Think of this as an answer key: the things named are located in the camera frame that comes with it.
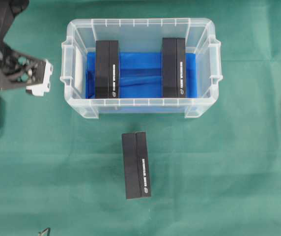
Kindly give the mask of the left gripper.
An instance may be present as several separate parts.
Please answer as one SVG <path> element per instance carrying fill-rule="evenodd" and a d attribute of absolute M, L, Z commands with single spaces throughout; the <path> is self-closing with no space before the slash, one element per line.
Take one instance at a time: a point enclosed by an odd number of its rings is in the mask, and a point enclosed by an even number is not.
<path fill-rule="evenodd" d="M 25 88 L 33 96 L 44 96 L 51 86 L 51 76 L 45 75 L 46 64 L 47 61 L 15 51 L 0 40 L 0 90 Z"/>

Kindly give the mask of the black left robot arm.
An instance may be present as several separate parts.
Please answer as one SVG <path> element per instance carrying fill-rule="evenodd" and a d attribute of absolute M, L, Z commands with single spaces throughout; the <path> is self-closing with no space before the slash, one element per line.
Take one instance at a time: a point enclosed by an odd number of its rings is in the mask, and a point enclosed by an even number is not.
<path fill-rule="evenodd" d="M 44 96 L 50 91 L 52 64 L 15 51 L 3 40 L 28 5 L 28 0 L 0 0 L 0 90 L 25 88 L 33 96 Z"/>

